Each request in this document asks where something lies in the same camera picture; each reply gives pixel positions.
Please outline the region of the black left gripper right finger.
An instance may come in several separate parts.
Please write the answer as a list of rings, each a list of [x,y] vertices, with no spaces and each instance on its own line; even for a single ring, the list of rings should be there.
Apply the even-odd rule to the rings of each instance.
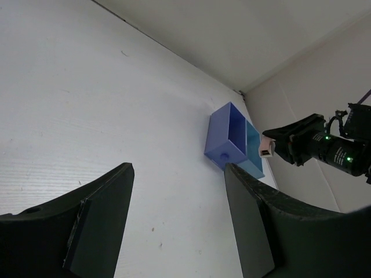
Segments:
[[[370,276],[369,207],[315,207],[235,164],[224,179],[244,277]]]

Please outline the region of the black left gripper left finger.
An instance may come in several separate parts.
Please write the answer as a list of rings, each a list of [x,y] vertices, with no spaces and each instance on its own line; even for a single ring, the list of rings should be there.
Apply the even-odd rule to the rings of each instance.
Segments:
[[[19,214],[1,216],[2,277],[113,277],[134,168],[100,178]]]

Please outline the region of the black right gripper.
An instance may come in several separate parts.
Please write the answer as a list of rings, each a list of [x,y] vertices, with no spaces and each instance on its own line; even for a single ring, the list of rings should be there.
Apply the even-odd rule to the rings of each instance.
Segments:
[[[262,135],[275,141],[275,153],[284,161],[303,166],[311,158],[323,158],[324,147],[332,136],[325,131],[326,120],[312,114],[284,127],[265,130]]]

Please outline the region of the pink white correction tape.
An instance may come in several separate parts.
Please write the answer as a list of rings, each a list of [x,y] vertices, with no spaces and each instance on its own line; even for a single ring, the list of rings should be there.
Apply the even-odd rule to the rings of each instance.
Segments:
[[[275,140],[268,137],[262,137],[259,146],[259,155],[261,158],[273,157],[275,153]]]

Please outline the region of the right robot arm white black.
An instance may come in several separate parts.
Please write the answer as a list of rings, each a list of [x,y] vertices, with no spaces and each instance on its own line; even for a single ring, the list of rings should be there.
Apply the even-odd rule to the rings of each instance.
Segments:
[[[275,144],[274,152],[297,167],[316,159],[351,176],[364,175],[370,184],[370,142],[350,141],[325,131],[325,119],[312,114],[263,136]]]

